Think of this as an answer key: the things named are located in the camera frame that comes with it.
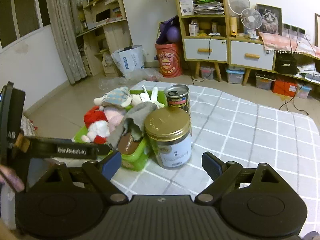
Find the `person left hand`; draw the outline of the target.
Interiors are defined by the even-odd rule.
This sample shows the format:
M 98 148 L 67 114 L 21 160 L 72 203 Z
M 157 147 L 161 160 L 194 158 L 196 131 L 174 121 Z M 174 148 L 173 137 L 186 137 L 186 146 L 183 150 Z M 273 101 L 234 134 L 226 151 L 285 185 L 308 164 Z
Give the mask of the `person left hand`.
M 8 185 L 14 192 L 21 192 L 25 189 L 23 181 L 16 172 L 3 165 L 1 165 L 1 184 Z

